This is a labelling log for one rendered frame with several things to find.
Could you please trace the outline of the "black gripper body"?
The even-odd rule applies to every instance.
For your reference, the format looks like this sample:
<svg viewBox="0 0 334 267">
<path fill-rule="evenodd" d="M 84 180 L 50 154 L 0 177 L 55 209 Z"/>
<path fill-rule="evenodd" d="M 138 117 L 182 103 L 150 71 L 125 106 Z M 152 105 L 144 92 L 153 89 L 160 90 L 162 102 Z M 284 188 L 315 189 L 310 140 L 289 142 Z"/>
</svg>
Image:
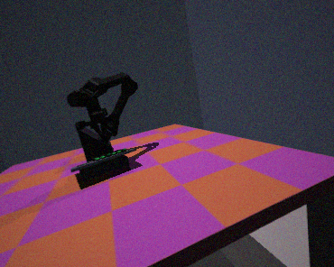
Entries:
<svg viewBox="0 0 334 267">
<path fill-rule="evenodd" d="M 92 125 L 96 125 L 96 124 L 103 124 L 103 123 L 107 123 L 107 121 L 114 122 L 114 121 L 117 121 L 118 119 L 120 119 L 119 114 L 116 113 L 116 114 L 109 115 L 109 117 L 106 117 L 104 120 L 98 120 L 96 122 L 93 122 L 92 121 L 93 119 L 91 119 L 91 116 L 90 116 L 90 111 L 93 110 L 93 112 L 95 112 L 95 111 L 98 110 L 99 107 L 100 107 L 100 105 L 94 105 L 94 106 L 89 106 L 87 108 L 91 121 L 90 122 L 85 122 L 85 121 L 76 122 L 77 131 L 85 129 L 86 126 L 92 126 Z"/>
</svg>

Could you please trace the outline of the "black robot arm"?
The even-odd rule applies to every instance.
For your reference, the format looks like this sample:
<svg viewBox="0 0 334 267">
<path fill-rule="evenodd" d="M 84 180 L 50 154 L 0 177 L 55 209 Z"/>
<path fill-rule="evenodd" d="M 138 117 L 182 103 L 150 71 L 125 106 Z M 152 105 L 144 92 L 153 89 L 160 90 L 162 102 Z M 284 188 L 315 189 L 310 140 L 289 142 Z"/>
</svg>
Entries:
<svg viewBox="0 0 334 267">
<path fill-rule="evenodd" d="M 137 83 L 134 82 L 128 75 L 123 72 L 108 78 L 91 78 L 82 88 L 79 89 L 80 91 L 74 90 L 73 93 L 67 95 L 67 103 L 69 103 L 70 106 L 86 106 L 87 108 L 89 106 L 99 105 L 97 98 L 105 94 L 109 88 L 115 87 L 120 84 L 122 84 L 122 93 L 118 98 L 116 106 L 112 112 L 112 114 L 118 113 L 120 117 L 125 108 L 125 104 L 128 98 L 133 95 L 138 89 Z M 88 90 L 90 90 L 91 92 Z M 96 122 L 98 120 L 104 120 L 106 115 L 108 115 L 106 108 L 101 109 L 101 107 L 99 107 L 98 110 L 95 112 L 93 112 L 93 110 L 90 111 L 90 116 L 91 119 L 93 119 L 93 122 Z M 105 130 L 105 140 L 103 140 L 99 136 L 99 141 L 108 145 L 108 141 L 110 140 L 112 135 L 115 137 L 117 136 L 118 126 L 119 119 L 114 122 L 108 121 Z"/>
</svg>

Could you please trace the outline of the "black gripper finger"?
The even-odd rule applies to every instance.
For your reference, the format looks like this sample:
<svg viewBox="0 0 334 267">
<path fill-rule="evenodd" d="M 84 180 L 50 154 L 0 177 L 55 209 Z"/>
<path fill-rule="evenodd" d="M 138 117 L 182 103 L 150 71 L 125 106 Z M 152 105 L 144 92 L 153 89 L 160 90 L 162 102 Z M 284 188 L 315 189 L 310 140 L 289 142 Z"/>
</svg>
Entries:
<svg viewBox="0 0 334 267">
<path fill-rule="evenodd" d="M 100 135 L 100 137 L 104 140 L 103 134 L 101 133 L 98 124 L 92 125 L 91 129 L 94 129 Z"/>
<path fill-rule="evenodd" d="M 103 134 L 103 137 L 104 137 L 104 140 L 105 140 L 105 130 L 106 130 L 106 125 L 108 124 L 108 122 L 107 123 L 103 123 L 103 124 L 101 124 L 101 132 L 102 132 L 102 134 Z"/>
</svg>

